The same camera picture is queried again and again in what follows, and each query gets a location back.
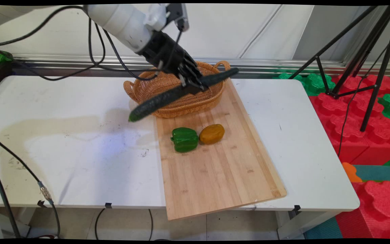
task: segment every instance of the tripod leg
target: tripod leg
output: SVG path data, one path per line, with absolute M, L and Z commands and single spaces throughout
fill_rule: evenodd
M 343 35 L 345 35 L 351 28 L 353 28 L 355 25 L 357 25 L 363 18 L 365 18 L 368 14 L 371 13 L 377 6 L 370 6 L 367 10 L 365 10 L 356 20 L 350 23 L 340 34 L 338 34 L 336 37 L 334 37 L 326 46 L 324 46 L 320 51 L 318 51 L 311 59 L 309 59 L 302 67 L 300 67 L 294 74 L 292 74 L 288 79 L 294 79 L 300 72 L 302 72 L 308 65 L 310 65 L 314 60 L 316 60 L 316 57 L 323 54 L 328 48 L 330 48 L 334 43 L 337 42 Z
M 323 71 L 323 66 L 322 66 L 322 62 L 320 61 L 320 57 L 317 57 L 316 60 L 317 60 L 317 65 L 319 65 L 320 75 L 322 76 L 323 84 L 325 85 L 326 94 L 328 94 L 330 92 L 330 89 L 328 86 L 328 82 L 326 80 L 325 72 Z
M 360 71 L 360 69 L 362 68 L 362 66 L 364 65 L 365 61 L 367 60 L 367 57 L 368 55 L 370 55 L 371 53 L 371 50 L 373 49 L 374 45 L 376 45 L 377 43 L 377 40 L 379 40 L 381 34 L 383 33 L 384 29 L 386 28 L 387 24 L 389 23 L 390 21 L 390 18 L 388 21 L 385 22 L 385 24 L 382 26 L 382 28 L 380 29 L 380 31 L 378 32 L 377 36 L 373 39 L 373 41 L 371 42 L 371 44 L 369 45 L 367 51 L 365 52 L 364 54 L 364 57 L 362 58 L 361 62 L 359 63 L 359 65 L 356 67 L 356 69 L 354 70 L 352 76 L 353 77 L 356 77 Z
M 353 69 L 356 67 L 356 64 L 363 56 L 364 52 L 368 49 L 368 46 L 373 42 L 375 37 L 378 37 L 377 34 L 380 31 L 380 29 L 384 26 L 385 22 L 388 22 L 390 19 L 390 6 L 386 8 L 386 10 L 383 12 L 380 19 L 377 21 L 374 28 L 371 30 L 370 34 L 368 35 L 367 39 L 364 41 L 362 46 L 359 48 L 359 51 L 354 56 L 353 60 L 350 62 L 348 67 L 345 69 L 344 73 L 342 74 L 341 78 L 339 79 L 338 83 L 336 83 L 336 86 L 333 88 L 332 93 L 337 94 L 339 89 L 341 88 L 342 84 L 344 84 L 345 80 L 348 78 L 350 73 L 353 71 Z
M 383 57 L 382 64 L 380 66 L 379 74 L 377 76 L 375 88 L 373 90 L 373 93 L 371 94 L 370 102 L 368 103 L 367 111 L 365 112 L 364 120 L 362 121 L 361 131 L 365 131 L 367 128 L 368 120 L 370 119 L 371 111 L 373 110 L 374 103 L 376 102 L 377 94 L 379 93 L 380 85 L 382 83 L 382 79 L 384 76 L 384 73 L 386 71 L 387 64 L 390 59 L 390 40 L 389 40 L 389 46 L 386 50 L 386 53 Z

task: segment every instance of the basket handle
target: basket handle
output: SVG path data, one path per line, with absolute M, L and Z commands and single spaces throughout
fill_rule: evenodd
M 136 103 L 139 103 L 138 99 L 136 99 L 135 93 L 133 92 L 133 83 L 127 80 L 123 83 L 123 87 L 128 96 L 130 96 L 130 98 Z
M 229 62 L 226 62 L 225 60 L 219 61 L 217 64 L 213 65 L 213 67 L 218 68 L 219 65 L 223 65 L 225 67 L 225 70 L 230 70 L 231 66 Z

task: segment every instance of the cable connector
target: cable connector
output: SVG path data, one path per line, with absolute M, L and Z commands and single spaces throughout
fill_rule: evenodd
M 53 204 L 54 201 L 52 201 L 52 197 L 51 197 L 51 194 L 49 193 L 48 189 L 45 187 L 45 185 L 43 185 L 42 182 L 38 182 L 39 186 L 40 186 L 40 191 L 42 192 L 43 196 L 45 197 L 45 199 L 50 203 L 50 204 Z

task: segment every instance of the tripod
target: tripod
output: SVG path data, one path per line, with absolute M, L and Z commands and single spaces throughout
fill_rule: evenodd
M 371 50 L 373 49 L 374 45 L 376 44 L 377 40 L 379 39 L 380 35 L 384 31 L 386 25 L 390 21 L 390 5 L 385 9 L 380 19 L 375 24 L 374 28 L 371 30 L 370 34 L 362 44 L 362 46 L 359 48 L 356 55 L 351 60 L 348 67 L 345 69 L 344 73 L 342 74 L 342 77 L 339 79 L 336 86 L 330 90 L 326 81 L 325 73 L 323 71 L 322 63 L 320 61 L 320 55 L 323 54 L 328 48 L 330 48 L 334 43 L 336 43 L 342 36 L 344 36 L 351 28 L 353 28 L 356 24 L 358 24 L 362 19 L 364 19 L 368 14 L 371 13 L 377 6 L 370 6 L 367 10 L 365 10 L 356 20 L 354 20 L 350 25 L 348 25 L 340 34 L 338 34 L 336 37 L 334 37 L 326 46 L 324 46 L 320 51 L 318 51 L 311 59 L 308 60 L 301 68 L 299 68 L 294 74 L 292 74 L 288 79 L 293 79 L 296 77 L 300 72 L 302 72 L 308 65 L 310 65 L 314 60 L 316 60 L 317 65 L 320 70 L 320 75 L 322 76 L 322 80 L 325 86 L 326 94 L 334 97 L 335 99 L 338 99 L 341 96 L 346 96 L 354 93 L 358 93 L 360 91 L 366 91 L 373 89 L 373 93 L 371 94 L 370 102 L 368 103 L 367 111 L 365 112 L 364 120 L 362 121 L 361 131 L 365 131 L 368 120 L 370 119 L 371 111 L 373 110 L 374 103 L 376 102 L 376 97 L 380 89 L 380 85 L 383 79 L 383 76 L 385 74 L 387 64 L 390 59 L 390 40 L 389 44 L 385 48 L 386 53 L 383 57 L 383 61 L 380 66 L 379 74 L 377 76 L 377 80 L 375 85 L 371 85 L 365 88 L 357 88 L 356 90 L 349 91 L 347 93 L 338 94 L 338 91 L 340 90 L 341 86 L 344 84 L 348 76 L 353 72 L 352 76 L 356 77 L 359 70 L 362 68 L 362 65 L 364 64 L 365 60 L 367 59 L 368 55 L 370 54 Z

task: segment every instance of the orange foam block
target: orange foam block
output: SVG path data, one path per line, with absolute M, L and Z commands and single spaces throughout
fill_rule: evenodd
M 344 162 L 342 163 L 342 167 L 344 168 L 345 173 L 348 176 L 348 179 L 350 179 L 350 182 L 362 182 L 362 179 L 356 175 L 357 170 L 353 165 Z

